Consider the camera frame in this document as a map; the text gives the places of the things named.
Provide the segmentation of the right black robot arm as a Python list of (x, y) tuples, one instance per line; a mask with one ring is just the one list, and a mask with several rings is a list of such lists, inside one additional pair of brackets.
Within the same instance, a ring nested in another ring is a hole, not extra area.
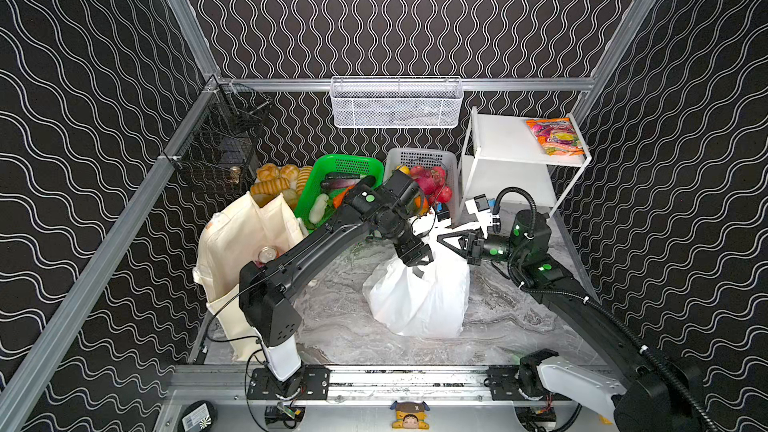
[(438, 236), (469, 265), (491, 265), (502, 278), (563, 319), (597, 352), (609, 376), (565, 360), (552, 349), (522, 357), (511, 383), (529, 400), (561, 395), (610, 420), (620, 431), (716, 431), (699, 369), (674, 360), (595, 300), (549, 252), (549, 216), (519, 187), (494, 202), (472, 202), (480, 222)]

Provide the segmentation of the red soda can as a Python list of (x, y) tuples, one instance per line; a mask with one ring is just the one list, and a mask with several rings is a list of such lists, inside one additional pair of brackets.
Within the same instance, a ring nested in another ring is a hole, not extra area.
[(257, 262), (260, 264), (266, 264), (278, 258), (280, 256), (279, 250), (275, 246), (262, 247), (256, 256)]

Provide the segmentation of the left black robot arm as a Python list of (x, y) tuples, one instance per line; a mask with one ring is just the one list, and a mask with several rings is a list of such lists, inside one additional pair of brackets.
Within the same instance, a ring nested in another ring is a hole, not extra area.
[(425, 202), (416, 181), (401, 171), (381, 185), (366, 176), (346, 192), (330, 218), (297, 245), (263, 266), (243, 266), (238, 305), (260, 340), (274, 379), (291, 383), (302, 368), (295, 341), (302, 319), (293, 297), (348, 248), (377, 232), (393, 244), (404, 265), (433, 261), (431, 248), (411, 225), (418, 205)]

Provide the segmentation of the cream canvas tote bag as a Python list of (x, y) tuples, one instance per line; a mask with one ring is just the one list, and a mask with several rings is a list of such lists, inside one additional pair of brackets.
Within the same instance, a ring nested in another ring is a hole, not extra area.
[(205, 291), (208, 310), (219, 314), (215, 322), (225, 337), (235, 340), (231, 344), (235, 361), (244, 361), (257, 350), (254, 341), (243, 338), (250, 326), (237, 303), (225, 304), (239, 291), (240, 270), (258, 262), (264, 248), (272, 247), (282, 255), (305, 237), (283, 195), (259, 206), (245, 193), (215, 213), (204, 227), (193, 279)]

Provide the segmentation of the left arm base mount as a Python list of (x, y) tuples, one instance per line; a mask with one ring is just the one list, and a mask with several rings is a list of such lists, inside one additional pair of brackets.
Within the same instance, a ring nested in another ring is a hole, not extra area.
[(249, 400), (326, 400), (331, 370), (321, 365), (302, 365), (285, 381), (267, 367), (254, 368), (246, 380)]

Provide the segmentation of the white plastic grocery bag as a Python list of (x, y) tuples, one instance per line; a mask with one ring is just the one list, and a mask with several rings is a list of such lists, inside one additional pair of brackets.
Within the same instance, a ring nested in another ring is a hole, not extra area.
[(363, 283), (373, 318), (400, 336), (453, 339), (463, 330), (470, 294), (466, 261), (431, 238), (434, 260), (407, 267), (394, 256)]

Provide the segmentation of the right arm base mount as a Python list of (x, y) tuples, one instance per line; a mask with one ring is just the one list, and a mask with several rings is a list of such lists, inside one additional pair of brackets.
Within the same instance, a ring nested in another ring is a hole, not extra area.
[(523, 356), (518, 365), (493, 365), (486, 371), (483, 385), (490, 390), (493, 401), (569, 400), (569, 397), (547, 389), (537, 367), (545, 359), (559, 357), (551, 349), (541, 349)]

